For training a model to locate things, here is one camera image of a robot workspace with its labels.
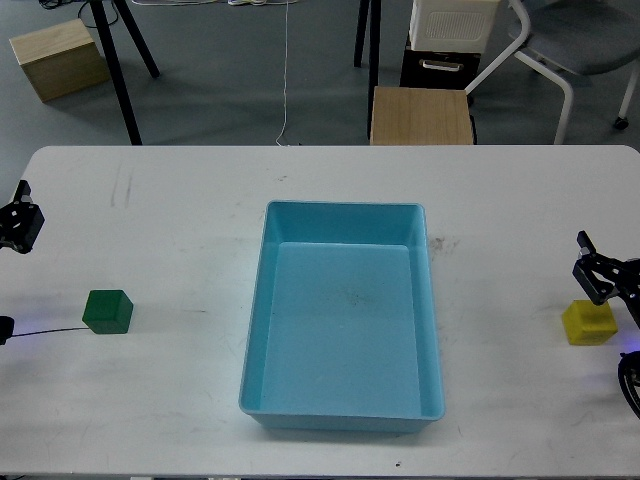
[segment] table leg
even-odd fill
[[[113,38],[111,37],[111,31],[109,30],[109,23],[104,11],[104,6],[102,5],[102,1],[91,1],[89,2],[89,5],[91,6],[91,12],[93,13],[93,18],[96,22],[96,28],[98,29],[98,35],[100,36],[104,56],[107,60],[111,80],[113,81],[113,86],[116,89],[116,96],[120,103],[120,110],[122,110],[124,123],[127,127],[127,131],[129,132],[131,145],[142,145],[142,139],[140,138],[140,132],[138,131],[138,124],[136,123],[136,117],[133,114],[133,107],[131,106],[131,100],[129,99],[129,93],[127,92],[127,85],[124,82],[122,69],[120,68],[118,54],[116,53],[116,48],[113,44]]]
[[[371,138],[373,115],[373,93],[378,85],[378,65],[380,63],[380,17],[381,0],[371,0],[369,24],[369,111],[367,116],[367,138]]]
[[[362,50],[364,49],[364,35],[367,31],[367,17],[369,16],[369,2],[371,0],[360,0],[358,10],[358,30],[356,31],[356,48],[353,54],[353,66],[362,66]]]
[[[113,0],[113,4],[118,9],[118,12],[120,12],[122,21],[127,27],[127,30],[129,30],[129,35],[131,35],[133,42],[138,48],[138,51],[142,56],[142,60],[144,60],[145,65],[149,69],[149,73],[153,78],[158,78],[160,76],[160,71],[158,70],[156,62],[151,56],[151,52],[149,51],[149,48],[147,47],[147,44],[142,37],[142,33],[140,33],[138,24],[133,18],[133,15],[131,15],[131,10],[129,10],[129,6],[127,5],[127,0]]]

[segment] blue plastic bin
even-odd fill
[[[269,204],[240,408],[274,428],[415,432],[443,416],[422,206]]]

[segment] white table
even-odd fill
[[[626,147],[58,147],[24,175],[46,222],[0,251],[15,333],[83,326],[91,289],[135,303],[126,335],[0,347],[4,474],[617,476],[640,421],[617,384],[640,349],[621,300],[607,344],[569,346],[576,235],[640,255]],[[425,206],[445,417],[415,435],[268,431],[237,406],[272,199]]]

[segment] wooden stool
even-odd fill
[[[376,87],[371,145],[473,145],[464,90]]]

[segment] white storage box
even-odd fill
[[[484,53],[500,0],[414,0],[409,38],[421,52]]]

